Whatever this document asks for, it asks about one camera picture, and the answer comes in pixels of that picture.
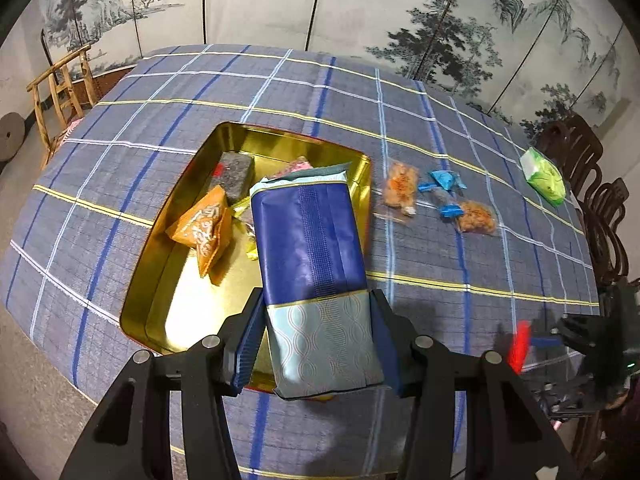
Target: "orange snack bag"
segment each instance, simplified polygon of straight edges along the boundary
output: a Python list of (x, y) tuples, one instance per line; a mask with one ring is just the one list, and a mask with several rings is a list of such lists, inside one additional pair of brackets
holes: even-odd
[(385, 204), (399, 207), (405, 215), (413, 216), (417, 189), (418, 170), (402, 162), (392, 161), (383, 191)]
[(484, 204), (465, 200), (458, 204), (465, 213), (456, 218), (458, 229), (463, 233), (492, 235), (498, 227), (494, 212)]
[(225, 190), (214, 187), (165, 232), (174, 242), (196, 249), (198, 271), (204, 278), (231, 241)]

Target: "green package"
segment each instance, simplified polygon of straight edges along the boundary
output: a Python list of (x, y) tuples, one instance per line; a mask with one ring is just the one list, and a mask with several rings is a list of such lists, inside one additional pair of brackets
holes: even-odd
[(558, 168), (535, 148), (524, 152), (520, 164), (531, 187), (551, 205), (559, 206), (566, 196), (566, 190)]

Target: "open tin box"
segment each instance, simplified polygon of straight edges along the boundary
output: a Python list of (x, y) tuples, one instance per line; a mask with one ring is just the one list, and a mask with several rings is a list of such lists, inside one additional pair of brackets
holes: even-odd
[[(177, 244), (164, 232), (207, 192), (223, 152), (245, 153), (254, 158), (252, 185), (301, 155), (315, 168), (350, 162), (347, 180), (364, 252), (371, 182), (368, 156), (283, 130), (221, 123), (193, 156), (158, 213), (120, 313), (123, 332), (160, 354), (186, 350), (204, 336), (217, 333), (227, 316), (242, 310), (254, 286), (262, 286), (258, 261), (246, 256), (248, 236), (240, 221), (233, 220), (233, 239), (216, 264), (217, 269), (224, 267), (219, 286), (212, 285), (208, 276), (199, 276), (193, 250)], [(266, 333), (250, 387), (268, 392), (275, 387)]]

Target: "table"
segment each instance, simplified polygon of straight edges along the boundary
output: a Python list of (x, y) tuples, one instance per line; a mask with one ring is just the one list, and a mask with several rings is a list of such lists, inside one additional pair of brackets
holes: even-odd
[[(374, 201), (400, 160), (458, 171), (466, 196), (492, 205), (497, 236), (458, 234), (428, 195), (405, 223), (372, 218), (370, 285), (454, 351), (479, 355), (517, 320), (548, 329), (593, 312), (597, 294), (575, 211), (524, 180), (523, 131), (415, 81), (353, 60), (280, 48), (189, 45), (143, 59), (73, 130), (15, 224), (0, 298), (76, 387), (98, 401), (139, 345), (118, 315), (149, 226), (193, 153), (222, 121), (301, 132), (366, 152)], [(564, 349), (530, 352), (526, 370), (572, 373)], [(456, 403), (454, 470), (463, 463)], [(329, 402), (245, 390), (225, 399), (244, 475), (372, 476), (394, 471), (410, 402), (374, 388)], [(179, 397), (172, 444), (182, 451)]]

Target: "dark wooden chair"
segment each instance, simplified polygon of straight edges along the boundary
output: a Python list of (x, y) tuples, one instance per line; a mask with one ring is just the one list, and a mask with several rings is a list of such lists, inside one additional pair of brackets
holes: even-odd
[[(549, 123), (536, 139), (535, 147), (556, 163), (580, 204), (602, 183), (602, 171), (598, 166), (602, 143), (580, 115), (573, 114), (564, 121)], [(580, 200), (578, 196), (591, 173), (594, 173), (593, 182)]]
[(598, 286), (615, 283), (628, 275), (628, 257), (616, 234), (625, 217), (624, 202), (628, 197), (624, 181), (617, 178), (602, 184), (582, 204), (585, 235)]

